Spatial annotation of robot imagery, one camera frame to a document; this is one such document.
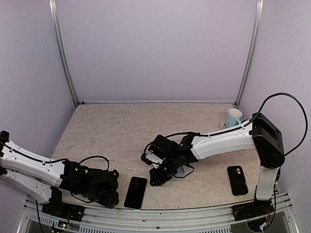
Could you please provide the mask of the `black phone silver frame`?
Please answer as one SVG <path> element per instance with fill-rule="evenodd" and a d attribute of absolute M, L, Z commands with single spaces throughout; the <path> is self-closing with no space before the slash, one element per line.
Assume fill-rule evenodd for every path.
<path fill-rule="evenodd" d="M 124 207 L 140 210 L 142 208 L 146 185 L 146 178 L 132 177 L 124 201 Z"/>

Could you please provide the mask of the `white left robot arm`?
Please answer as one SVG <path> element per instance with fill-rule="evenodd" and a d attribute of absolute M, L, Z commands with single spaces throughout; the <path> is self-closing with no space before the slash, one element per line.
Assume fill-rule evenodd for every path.
<path fill-rule="evenodd" d="M 68 211 L 62 190 L 81 195 L 86 203 L 106 208 L 119 203 L 118 172 L 89 168 L 69 159 L 49 159 L 16 145 L 7 131 L 0 133 L 0 177 L 14 183 L 58 216 Z"/>

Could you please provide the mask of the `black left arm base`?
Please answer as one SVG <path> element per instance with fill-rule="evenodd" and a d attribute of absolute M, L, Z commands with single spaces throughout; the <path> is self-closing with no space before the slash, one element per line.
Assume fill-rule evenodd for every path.
<path fill-rule="evenodd" d="M 73 221 L 82 221 L 85 211 L 84 206 L 69 204 L 62 201 L 62 192 L 56 188 L 51 187 L 51 197 L 47 204 L 42 205 L 42 212 L 51 216 L 64 218 Z"/>

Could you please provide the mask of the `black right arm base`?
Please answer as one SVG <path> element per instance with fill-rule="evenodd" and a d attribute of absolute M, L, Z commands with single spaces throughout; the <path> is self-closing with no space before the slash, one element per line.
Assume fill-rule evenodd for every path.
<path fill-rule="evenodd" d="M 235 221 L 245 220 L 272 213 L 274 206 L 271 199 L 257 200 L 251 202 L 238 204 L 231 207 Z"/>

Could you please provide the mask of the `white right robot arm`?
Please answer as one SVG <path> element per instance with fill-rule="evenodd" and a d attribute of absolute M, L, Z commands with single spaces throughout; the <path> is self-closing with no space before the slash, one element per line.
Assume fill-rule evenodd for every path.
<path fill-rule="evenodd" d="M 163 185 L 180 167 L 199 160 L 233 151 L 256 150 L 260 160 L 259 181 L 255 200 L 249 203 L 248 210 L 258 216 L 267 208 L 285 153 L 281 131 L 265 115 L 254 113 L 250 120 L 228 129 L 207 134 L 185 132 L 182 136 L 176 143 L 159 134 L 145 147 L 141 160 L 154 166 L 150 170 L 151 186 Z"/>

